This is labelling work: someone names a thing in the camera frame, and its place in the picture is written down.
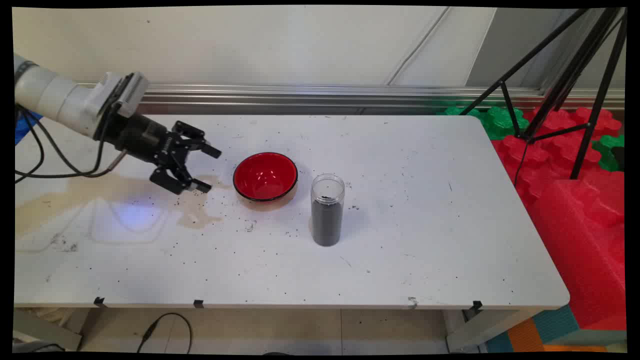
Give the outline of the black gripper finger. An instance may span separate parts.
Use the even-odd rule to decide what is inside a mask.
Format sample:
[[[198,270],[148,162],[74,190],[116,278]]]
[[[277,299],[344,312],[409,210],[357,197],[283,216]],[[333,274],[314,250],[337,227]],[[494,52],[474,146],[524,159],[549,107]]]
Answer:
[[[180,149],[201,151],[213,158],[219,158],[222,155],[222,151],[212,146],[205,139],[205,132],[199,128],[183,121],[176,121],[173,126],[173,133],[176,134],[174,145]]]
[[[150,175],[150,181],[178,196],[184,192],[199,191],[208,193],[212,186],[192,177],[186,170],[158,166]]]

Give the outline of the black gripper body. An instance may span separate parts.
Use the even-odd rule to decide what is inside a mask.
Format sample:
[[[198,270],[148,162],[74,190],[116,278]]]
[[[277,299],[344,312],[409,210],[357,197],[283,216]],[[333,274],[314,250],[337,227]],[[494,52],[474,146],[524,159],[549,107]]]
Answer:
[[[142,114],[103,117],[98,126],[98,139],[125,151],[131,157],[155,167],[176,170],[186,168],[187,151],[182,143],[186,125],[176,121],[171,129]]]

